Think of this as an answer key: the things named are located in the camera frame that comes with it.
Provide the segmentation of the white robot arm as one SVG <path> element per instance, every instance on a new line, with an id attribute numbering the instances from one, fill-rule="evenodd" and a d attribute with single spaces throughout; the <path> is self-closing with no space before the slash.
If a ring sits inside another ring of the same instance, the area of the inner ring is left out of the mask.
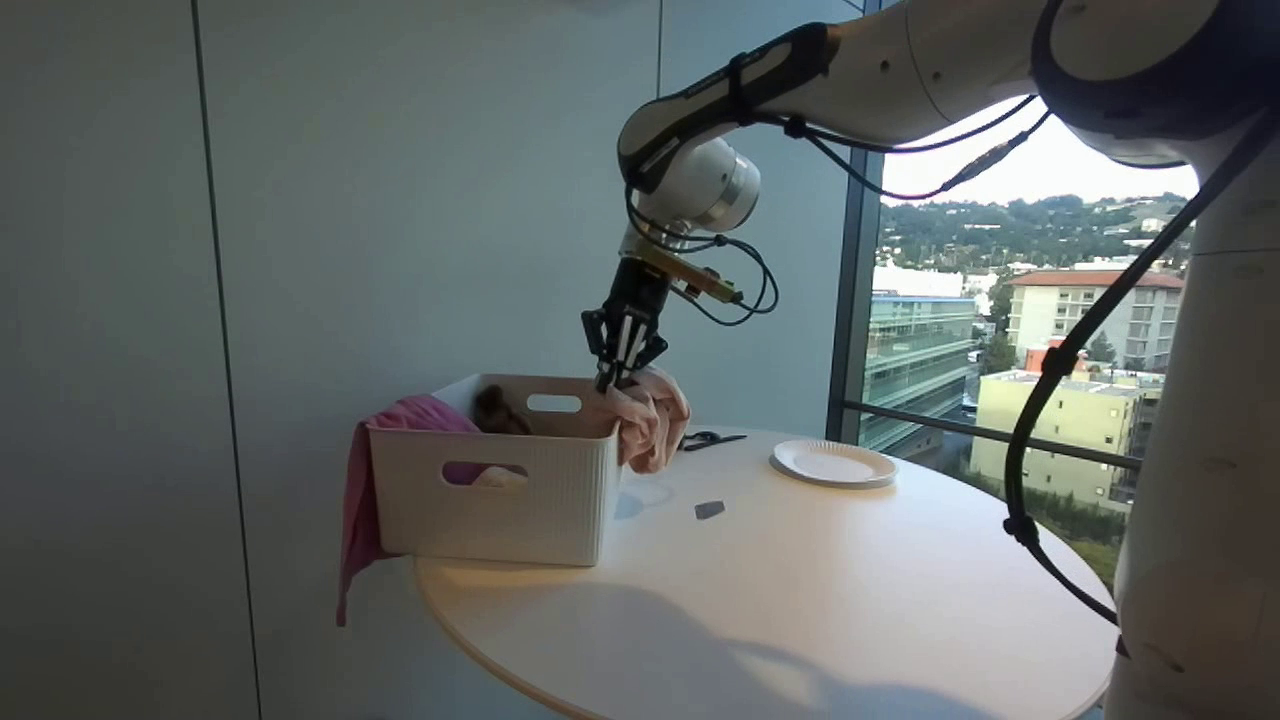
<path id="1" fill-rule="evenodd" d="M 723 138 L 779 126 L 891 149 L 1031 93 L 1128 169 L 1187 164 L 1196 237 L 1116 578 L 1113 720 L 1280 720 L 1280 14 L 1277 0 L 895 0 L 801 23 L 641 106 L 616 142 L 633 234 L 589 318 L 616 383 L 664 352 L 688 273 L 758 174 Z"/>

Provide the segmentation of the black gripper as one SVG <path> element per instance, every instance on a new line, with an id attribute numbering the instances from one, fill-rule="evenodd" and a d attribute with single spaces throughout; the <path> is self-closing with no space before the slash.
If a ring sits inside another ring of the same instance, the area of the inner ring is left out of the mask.
<path id="1" fill-rule="evenodd" d="M 652 361 L 667 347 L 659 338 L 659 311 L 667 299 L 667 278 L 641 264 L 620 259 L 611 288 L 599 309 L 578 318 L 592 361 L 592 390 L 616 390 L 616 368 L 627 368 L 620 382 L 625 394 L 652 383 Z"/>

